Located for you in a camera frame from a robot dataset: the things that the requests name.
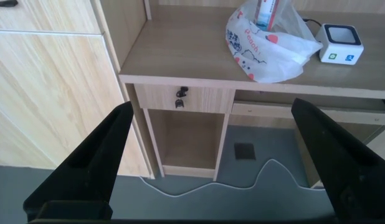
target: white cable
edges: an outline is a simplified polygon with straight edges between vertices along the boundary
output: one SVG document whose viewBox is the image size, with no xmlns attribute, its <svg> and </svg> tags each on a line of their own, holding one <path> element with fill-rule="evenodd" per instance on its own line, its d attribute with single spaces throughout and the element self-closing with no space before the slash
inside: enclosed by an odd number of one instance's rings
<svg viewBox="0 0 385 224">
<path fill-rule="evenodd" d="M 269 160 L 263 165 L 263 167 L 261 168 L 261 170 L 259 171 L 259 173 L 258 173 L 257 176 L 256 176 L 255 183 L 254 183 L 252 186 L 250 186 L 250 187 L 235 187 L 235 186 L 231 186 L 231 185 L 227 185 L 227 184 L 222 184 L 222 183 L 219 183 L 219 182 L 211 182 L 211 183 L 204 184 L 204 185 L 202 185 L 202 186 L 200 186 L 200 187 L 197 187 L 197 188 L 195 188 L 195 189 L 189 190 L 189 191 L 187 191 L 187 192 L 185 192 L 185 193 L 182 193 L 182 194 L 179 194 L 179 195 L 171 195 L 171 194 L 168 194 L 168 193 L 166 193 L 166 192 L 163 192 L 162 190 L 160 190 L 160 189 L 158 189 L 158 188 L 152 186 L 151 184 L 147 183 L 147 181 L 145 181 L 144 178 L 140 177 L 140 179 L 141 179 L 147 186 L 151 187 L 152 189 L 156 190 L 157 192 L 159 192 L 159 193 L 161 193 L 161 194 L 163 194 L 163 195 L 165 195 L 165 196 L 172 197 L 172 198 L 182 197 L 182 196 L 184 196 L 184 195 L 193 193 L 193 192 L 195 192 L 195 191 L 197 191 L 197 190 L 199 190 L 199 189 L 203 189 L 204 187 L 207 187 L 207 186 L 209 186 L 209 185 L 220 185 L 220 186 L 223 186 L 223 187 L 228 187 L 228 188 L 236 189 L 236 190 L 249 190 L 249 189 L 252 189 L 252 188 L 254 188 L 254 187 L 256 186 L 256 183 L 257 183 L 257 180 L 258 180 L 258 178 L 259 178 L 259 175 L 260 175 L 260 174 L 262 173 L 262 171 L 265 169 L 266 165 L 267 165 L 269 162 L 271 162 L 271 161 L 276 162 L 278 165 L 282 166 L 282 167 L 283 167 L 283 168 L 284 168 L 284 169 L 291 175 L 293 181 L 295 182 L 295 184 L 296 184 L 299 188 L 304 189 L 304 190 L 311 190 L 311 191 L 325 191 L 325 189 L 311 189 L 311 188 L 308 188 L 308 187 L 302 187 L 302 186 L 300 186 L 300 185 L 298 184 L 297 180 L 295 180 L 295 178 L 293 177 L 292 173 L 291 173 L 291 172 L 290 172 L 290 171 L 289 171 L 283 164 L 281 164 L 281 162 L 276 161 L 275 159 L 269 159 Z"/>
</svg>

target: open cubby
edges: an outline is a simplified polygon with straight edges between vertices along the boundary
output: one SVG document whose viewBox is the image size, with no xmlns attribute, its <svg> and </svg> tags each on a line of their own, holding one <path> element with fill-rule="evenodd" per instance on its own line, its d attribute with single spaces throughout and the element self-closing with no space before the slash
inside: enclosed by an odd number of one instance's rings
<svg viewBox="0 0 385 224">
<path fill-rule="evenodd" d="M 145 109 L 162 175 L 214 178 L 224 114 Z"/>
</svg>

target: plastic bag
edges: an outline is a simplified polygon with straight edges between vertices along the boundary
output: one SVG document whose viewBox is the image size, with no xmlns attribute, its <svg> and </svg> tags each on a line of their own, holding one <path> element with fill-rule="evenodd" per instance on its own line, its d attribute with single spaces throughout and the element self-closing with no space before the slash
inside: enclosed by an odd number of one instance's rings
<svg viewBox="0 0 385 224">
<path fill-rule="evenodd" d="M 272 31 L 254 23 L 257 0 L 246 1 L 226 25 L 226 41 L 235 61 L 252 80 L 282 82 L 303 73 L 303 66 L 322 48 L 289 0 L 279 0 Z"/>
</svg>

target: floor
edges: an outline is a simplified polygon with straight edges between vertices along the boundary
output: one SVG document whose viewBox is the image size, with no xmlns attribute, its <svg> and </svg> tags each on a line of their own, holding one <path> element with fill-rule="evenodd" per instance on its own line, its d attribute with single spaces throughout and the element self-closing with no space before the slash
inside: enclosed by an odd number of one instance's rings
<svg viewBox="0 0 385 224">
<path fill-rule="evenodd" d="M 252 143 L 256 160 L 236 160 L 235 142 Z M 49 174 L 49 170 L 0 167 L 0 224 L 26 221 L 22 203 Z M 147 182 L 178 195 L 211 180 L 169 175 Z M 169 197 L 137 177 L 118 177 L 110 201 L 113 218 L 307 220 L 333 214 L 324 190 L 305 188 L 305 171 L 292 130 L 229 126 L 218 182 L 251 188 L 209 185 Z"/>
</svg>

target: light wood grain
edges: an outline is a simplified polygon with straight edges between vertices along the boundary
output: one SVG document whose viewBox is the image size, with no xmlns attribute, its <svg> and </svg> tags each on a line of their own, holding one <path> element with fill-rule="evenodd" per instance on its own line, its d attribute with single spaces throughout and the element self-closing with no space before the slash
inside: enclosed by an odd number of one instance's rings
<svg viewBox="0 0 385 224">
<path fill-rule="evenodd" d="M 216 139 L 218 142 L 216 144 L 216 167 L 213 181 L 217 180 L 217 175 L 219 173 L 220 161 L 222 159 L 224 140 L 226 138 L 227 126 L 229 124 L 230 114 L 225 114 L 224 118 L 220 117 L 217 119 L 216 123 Z"/>
<path fill-rule="evenodd" d="M 314 187 L 320 180 L 320 176 L 318 175 L 316 166 L 311 159 L 310 153 L 298 128 L 295 129 L 295 137 L 298 143 L 300 157 L 302 159 L 303 166 L 305 167 L 307 182 L 309 187 Z"/>
<path fill-rule="evenodd" d="M 0 166 L 54 169 L 56 165 L 0 111 Z"/>
<path fill-rule="evenodd" d="M 303 12 L 320 22 L 355 26 L 366 50 L 355 66 L 321 63 L 315 55 L 299 77 L 264 84 L 249 80 L 222 41 L 233 11 L 153 7 L 153 20 L 145 24 L 123 65 L 121 81 L 385 99 L 385 15 Z"/>
<path fill-rule="evenodd" d="M 93 0 L 93 8 L 97 19 L 104 30 L 104 39 L 109 56 L 116 74 L 120 71 L 120 65 L 125 61 L 131 46 L 137 38 L 143 24 L 145 15 L 141 7 L 142 0 L 132 1 L 102 1 Z M 136 149 L 139 148 L 144 157 L 141 163 L 146 164 L 150 172 L 150 178 L 154 178 L 158 170 L 158 163 L 154 155 L 153 145 L 145 121 L 143 110 L 138 104 L 135 89 L 133 85 L 127 87 L 120 83 L 122 95 L 126 101 L 131 101 L 135 116 L 133 117 L 133 130 L 136 135 Z"/>
<path fill-rule="evenodd" d="M 230 113 L 234 90 L 223 88 L 189 87 L 187 96 L 181 99 L 184 107 L 176 108 L 179 99 L 176 93 L 180 86 L 135 85 L 138 101 L 142 108 L 206 113 Z"/>
<path fill-rule="evenodd" d="M 223 129 L 217 123 L 223 114 L 144 111 L 164 175 L 214 177 Z"/>
<path fill-rule="evenodd" d="M 291 105 L 236 101 L 231 114 L 292 119 Z M 351 110 L 319 107 L 336 122 L 385 125 L 385 111 Z"/>
<path fill-rule="evenodd" d="M 296 98 L 309 101 L 310 103 L 313 103 L 316 106 L 322 106 L 327 108 L 385 111 L 385 104 L 382 100 L 340 96 L 321 96 L 237 90 L 235 92 L 234 100 L 292 105 Z"/>
<path fill-rule="evenodd" d="M 163 165 L 215 169 L 217 114 L 168 113 L 168 148 Z"/>
<path fill-rule="evenodd" d="M 146 21 L 143 0 L 93 0 L 116 71 L 120 71 L 131 46 Z"/>
<path fill-rule="evenodd" d="M 369 142 L 367 146 L 385 160 L 385 130 Z"/>
<path fill-rule="evenodd" d="M 161 172 L 161 176 L 164 177 L 162 161 L 165 160 L 167 150 L 167 120 L 164 111 L 153 111 L 152 113 L 150 113 L 148 109 L 143 109 L 143 111 L 153 143 L 156 160 L 158 161 L 159 171 Z"/>
<path fill-rule="evenodd" d="M 346 124 L 346 123 L 339 123 L 339 125 L 341 125 L 342 128 L 345 128 L 345 130 L 347 130 L 355 138 L 359 139 L 364 144 L 367 143 L 368 137 L 372 136 L 380 128 L 380 126 L 376 126 L 376 125 Z M 309 151 L 308 151 L 308 149 L 306 147 L 306 144 L 305 144 L 305 142 L 304 142 L 304 140 L 302 138 L 302 135 L 300 134 L 300 131 L 299 131 L 298 128 L 295 128 L 295 137 L 296 137 L 296 140 L 297 140 L 297 143 L 298 143 L 298 148 L 299 148 L 299 152 L 300 152 L 300 155 L 301 155 L 301 159 L 302 159 L 303 165 L 305 167 L 305 172 L 306 172 L 306 176 L 307 176 L 307 181 L 308 181 L 309 187 L 314 188 L 314 187 L 317 187 L 317 186 L 321 186 L 322 183 L 321 183 L 321 180 L 320 180 L 320 176 L 318 175 L 316 167 L 315 167 L 315 165 L 313 163 L 313 160 L 311 159 L 310 153 L 309 153 Z M 385 137 L 384 136 L 380 136 L 379 142 L 381 142 L 381 144 L 384 144 Z M 375 144 L 373 144 L 372 146 L 375 149 L 378 149 L 379 151 L 374 150 L 374 152 L 376 152 L 377 154 L 382 154 L 382 152 L 381 152 L 382 151 L 382 147 L 376 147 Z"/>
<path fill-rule="evenodd" d="M 147 165 L 148 171 L 150 172 L 150 178 L 154 179 L 155 175 L 159 171 L 159 165 L 155 156 L 150 132 L 148 130 L 148 123 L 146 121 L 143 109 L 140 108 L 140 104 L 138 103 L 134 85 L 126 84 L 126 86 L 127 90 L 123 89 L 123 94 L 127 101 L 131 101 L 131 104 L 133 105 L 133 112 L 135 114 L 133 117 L 132 125 L 135 129 L 136 138 L 140 144 L 140 151 L 144 156 L 145 163 Z"/>
<path fill-rule="evenodd" d="M 0 32 L 0 108 L 55 165 L 122 102 L 101 35 Z M 149 176 L 126 144 L 118 173 Z"/>
<path fill-rule="evenodd" d="M 245 0 L 156 0 L 160 5 L 239 7 Z M 299 11 L 385 13 L 385 0 L 291 0 Z"/>
<path fill-rule="evenodd" d="M 294 129 L 296 123 L 293 119 L 269 118 L 260 116 L 230 115 L 229 125 L 248 126 L 260 128 Z"/>
<path fill-rule="evenodd" d="M 182 175 L 188 177 L 203 177 L 213 178 L 215 174 L 214 169 L 204 169 L 195 167 L 180 167 L 164 165 L 163 170 L 167 175 Z"/>
<path fill-rule="evenodd" d="M 100 34 L 90 0 L 22 0 L 0 7 L 0 30 Z"/>
</svg>

